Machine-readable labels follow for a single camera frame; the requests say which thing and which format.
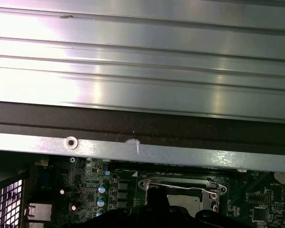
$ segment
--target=black plastic part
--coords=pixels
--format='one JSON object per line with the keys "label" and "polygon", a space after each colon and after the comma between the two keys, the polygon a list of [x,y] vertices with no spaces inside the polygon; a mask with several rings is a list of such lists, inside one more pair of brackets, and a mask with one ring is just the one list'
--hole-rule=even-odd
{"label": "black plastic part", "polygon": [[0,102],[0,133],[285,155],[285,124]]}
{"label": "black plastic part", "polygon": [[195,215],[195,219],[218,228],[251,228],[241,222],[225,217],[211,210],[201,210]]}

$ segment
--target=silver metal bar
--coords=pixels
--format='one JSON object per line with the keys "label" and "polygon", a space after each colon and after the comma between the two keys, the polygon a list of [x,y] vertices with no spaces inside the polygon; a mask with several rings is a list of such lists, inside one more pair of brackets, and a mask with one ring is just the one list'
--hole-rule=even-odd
{"label": "silver metal bar", "polygon": [[285,29],[285,7],[205,0],[0,0],[0,7]]}
{"label": "silver metal bar", "polygon": [[285,36],[281,35],[87,18],[62,19],[0,12],[0,38],[285,59]]}
{"label": "silver metal bar", "polygon": [[205,72],[202,70],[170,69],[146,66],[125,66],[113,64],[69,63],[60,61],[40,61],[38,59],[0,57],[0,75],[35,75],[46,77],[49,81],[55,77],[77,80],[115,80],[130,82],[131,78],[158,79],[174,82],[206,83],[216,85],[245,86],[255,88],[271,88],[285,90],[285,77],[267,77],[242,75],[221,72]]}
{"label": "silver metal bar", "polygon": [[285,123],[274,5],[0,1],[0,101]]}
{"label": "silver metal bar", "polygon": [[150,185],[164,186],[164,187],[167,187],[167,188],[170,188],[170,189],[201,190],[201,191],[204,191],[204,192],[209,193],[211,195],[215,195],[215,196],[218,195],[217,192],[208,191],[207,189],[198,188],[198,187],[185,188],[185,187],[181,187],[181,186],[169,185],[169,184],[161,184],[161,183],[156,183],[156,182],[150,182]]}
{"label": "silver metal bar", "polygon": [[69,77],[67,73],[0,69],[0,101],[128,110],[140,108],[177,114],[198,110],[208,115],[261,117],[271,121],[279,117],[276,121],[285,121],[285,91],[134,77]]}
{"label": "silver metal bar", "polygon": [[[285,62],[264,61],[258,59],[213,56],[202,54],[172,53],[168,55],[162,51],[137,50],[128,48],[88,46],[78,44],[42,43],[0,39],[0,56],[12,57],[8,62],[0,60],[4,67],[24,68],[76,73],[94,73],[90,63],[108,63],[111,67],[118,65],[160,67],[158,71],[165,69],[187,69],[203,72],[226,73],[241,77],[257,76],[266,77],[269,81],[275,79],[278,84],[285,79]],[[56,60],[55,62],[38,60]]]}
{"label": "silver metal bar", "polygon": [[0,133],[0,150],[64,156],[93,157],[132,162],[182,164],[260,171],[285,172],[285,155],[179,148],[136,143],[79,139],[68,149],[66,139]]}

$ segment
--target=metal mesh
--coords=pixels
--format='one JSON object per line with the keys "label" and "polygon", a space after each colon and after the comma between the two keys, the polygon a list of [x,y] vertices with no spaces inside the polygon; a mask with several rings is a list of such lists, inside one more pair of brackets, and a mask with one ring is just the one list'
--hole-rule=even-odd
{"label": "metal mesh", "polygon": [[17,228],[21,203],[22,180],[0,190],[0,228]]}

